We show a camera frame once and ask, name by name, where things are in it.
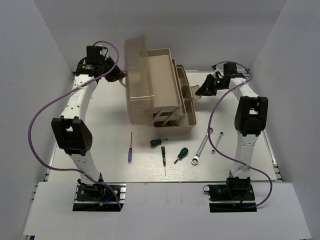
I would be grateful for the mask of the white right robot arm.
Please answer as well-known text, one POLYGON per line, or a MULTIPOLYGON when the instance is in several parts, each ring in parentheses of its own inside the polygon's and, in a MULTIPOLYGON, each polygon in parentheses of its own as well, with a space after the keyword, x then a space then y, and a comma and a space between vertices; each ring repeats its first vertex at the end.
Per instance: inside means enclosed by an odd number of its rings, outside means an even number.
POLYGON ((258 171, 252 167, 252 156, 259 135, 266 128, 269 100, 259 96, 249 85, 249 80, 242 74, 224 75, 216 77, 208 74, 202 86, 196 91, 197 96, 215 96, 218 90, 227 90, 214 105, 208 126, 211 126, 213 115, 218 105, 229 93, 233 93, 238 100, 234 118, 234 127, 237 131, 237 146, 235 157, 229 157, 220 152, 216 146, 214 150, 226 159, 233 161, 229 177, 247 180, 251 177, 250 170, 258 171))

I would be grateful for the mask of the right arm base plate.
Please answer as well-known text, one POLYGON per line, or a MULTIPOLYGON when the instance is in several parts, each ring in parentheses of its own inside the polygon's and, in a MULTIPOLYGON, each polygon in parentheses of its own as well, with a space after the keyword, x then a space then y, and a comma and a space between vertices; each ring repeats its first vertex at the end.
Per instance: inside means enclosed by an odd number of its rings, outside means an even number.
POLYGON ((224 184, 207 184, 203 192, 209 195, 211 213, 256 212, 256 200, 251 179, 228 177, 224 184))

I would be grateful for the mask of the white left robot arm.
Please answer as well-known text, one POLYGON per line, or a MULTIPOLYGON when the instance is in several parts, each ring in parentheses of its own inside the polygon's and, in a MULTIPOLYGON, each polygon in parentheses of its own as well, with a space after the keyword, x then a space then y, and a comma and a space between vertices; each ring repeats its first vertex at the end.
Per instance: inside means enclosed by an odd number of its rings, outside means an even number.
POLYGON ((105 196, 106 187, 102 174, 95 166, 90 152, 93 135, 85 123, 87 109, 99 80, 95 78, 108 73, 105 79, 109 82, 118 81, 125 73, 115 65, 115 61, 107 56, 107 47, 89 45, 86 57, 81 59, 74 73, 72 90, 65 109, 59 117, 53 118, 51 127, 58 147, 74 162, 80 171, 80 182, 90 185, 88 193, 99 200, 105 196))

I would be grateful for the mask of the large ratchet wrench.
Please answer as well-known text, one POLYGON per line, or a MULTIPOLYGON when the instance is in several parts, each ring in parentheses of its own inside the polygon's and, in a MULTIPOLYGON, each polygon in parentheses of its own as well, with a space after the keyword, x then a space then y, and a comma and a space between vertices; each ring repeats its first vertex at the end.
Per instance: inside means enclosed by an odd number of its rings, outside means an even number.
POLYGON ((206 135, 204 136, 195 156, 191 159, 191 164, 193 166, 197 166, 199 164, 199 160, 200 160, 200 156, 201 156, 201 153, 203 151, 203 149, 205 148, 205 145, 209 139, 209 135, 213 132, 213 129, 210 127, 208 132, 206 133, 206 135))

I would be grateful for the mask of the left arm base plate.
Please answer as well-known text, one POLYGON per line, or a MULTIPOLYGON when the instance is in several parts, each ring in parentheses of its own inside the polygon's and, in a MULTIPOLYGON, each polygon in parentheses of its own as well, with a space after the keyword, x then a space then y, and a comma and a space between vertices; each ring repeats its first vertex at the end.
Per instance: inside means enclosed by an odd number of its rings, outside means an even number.
POLYGON ((73 201, 73 212, 120 212, 118 202, 123 207, 126 197, 126 184, 110 184, 112 191, 98 184, 78 184, 73 201))

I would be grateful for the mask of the beige plastic toolbox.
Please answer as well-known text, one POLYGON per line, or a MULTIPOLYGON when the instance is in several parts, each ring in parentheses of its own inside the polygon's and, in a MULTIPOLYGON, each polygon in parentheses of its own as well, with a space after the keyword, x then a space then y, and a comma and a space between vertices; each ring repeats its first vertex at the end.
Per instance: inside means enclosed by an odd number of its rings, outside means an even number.
POLYGON ((131 124, 153 127, 160 136, 191 132, 197 124, 194 102, 200 99, 200 87, 190 85, 169 48, 147 50, 143 36, 127 39, 124 71, 131 124))

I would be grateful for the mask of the small combination wrench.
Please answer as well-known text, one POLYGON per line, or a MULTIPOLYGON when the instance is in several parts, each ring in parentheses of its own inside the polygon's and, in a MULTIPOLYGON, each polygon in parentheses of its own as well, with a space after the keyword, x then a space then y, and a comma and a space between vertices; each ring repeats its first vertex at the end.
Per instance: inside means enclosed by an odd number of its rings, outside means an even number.
MULTIPOLYGON (((218 136, 218 138, 217 138, 217 140, 216 140, 216 142, 215 142, 215 147, 217 148, 218 147, 218 145, 219 145, 219 143, 220 143, 220 140, 221 140, 221 138, 223 137, 223 135, 224 135, 224 133, 223 132, 220 132, 219 133, 219 136, 218 136)), ((211 150, 211 154, 215 154, 216 153, 216 151, 214 150, 214 149, 212 149, 211 150)))

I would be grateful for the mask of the blue handled long screwdriver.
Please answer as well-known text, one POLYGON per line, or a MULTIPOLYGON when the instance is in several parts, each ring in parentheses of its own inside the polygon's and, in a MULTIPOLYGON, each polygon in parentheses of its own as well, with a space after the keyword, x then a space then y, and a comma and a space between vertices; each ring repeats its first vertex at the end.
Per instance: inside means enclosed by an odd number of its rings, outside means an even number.
POLYGON ((129 149, 128 149, 128 156, 127 156, 127 162, 129 164, 132 163, 132 155, 133 155, 133 152, 132 152, 132 139, 133 139, 133 133, 131 132, 130 133, 130 146, 129 146, 129 149))

